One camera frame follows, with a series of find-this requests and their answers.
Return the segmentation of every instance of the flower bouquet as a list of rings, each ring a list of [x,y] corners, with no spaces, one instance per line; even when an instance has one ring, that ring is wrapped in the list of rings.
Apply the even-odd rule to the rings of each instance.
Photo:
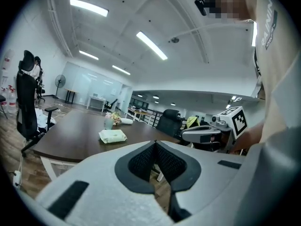
[[[107,112],[106,115],[105,115],[105,118],[106,119],[109,119],[109,118],[113,119],[114,120],[113,126],[116,126],[121,122],[121,117],[120,117],[118,112],[114,112],[114,113]]]

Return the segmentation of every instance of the cup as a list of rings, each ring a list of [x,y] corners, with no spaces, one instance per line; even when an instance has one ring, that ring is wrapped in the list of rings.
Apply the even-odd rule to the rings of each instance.
[[[112,118],[105,118],[104,120],[104,129],[112,130],[114,120]]]

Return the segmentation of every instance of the mesh chair back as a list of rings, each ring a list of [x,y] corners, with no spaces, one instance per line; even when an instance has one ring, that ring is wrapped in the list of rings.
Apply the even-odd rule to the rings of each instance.
[[[30,71],[34,67],[34,57],[29,51],[24,52],[24,59],[19,63],[16,79],[18,97],[17,130],[26,139],[36,134],[38,128],[37,116],[34,107],[34,92],[36,81],[22,70]]]
[[[179,111],[177,110],[165,110],[156,128],[174,137],[182,126],[182,120],[178,117],[178,114]]]

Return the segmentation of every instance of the standing fan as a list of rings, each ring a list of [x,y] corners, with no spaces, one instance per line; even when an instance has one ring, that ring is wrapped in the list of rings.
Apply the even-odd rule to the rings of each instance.
[[[56,93],[55,93],[55,97],[54,97],[55,99],[58,99],[58,97],[56,97],[58,88],[63,87],[65,85],[65,83],[66,83],[65,76],[63,76],[62,74],[60,74],[60,75],[58,75],[56,77],[56,79],[55,79],[55,85],[56,85],[57,88],[56,88]]]

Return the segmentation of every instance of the dark wooden tabletop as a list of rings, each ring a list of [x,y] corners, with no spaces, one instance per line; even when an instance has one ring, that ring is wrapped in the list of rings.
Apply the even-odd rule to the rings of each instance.
[[[89,156],[110,151],[126,145],[150,140],[177,143],[173,138],[144,122],[134,121],[132,125],[113,126],[127,136],[124,142],[105,144],[99,138],[104,129],[104,116],[78,111],[69,112],[37,143],[35,154],[67,162],[80,162]]]

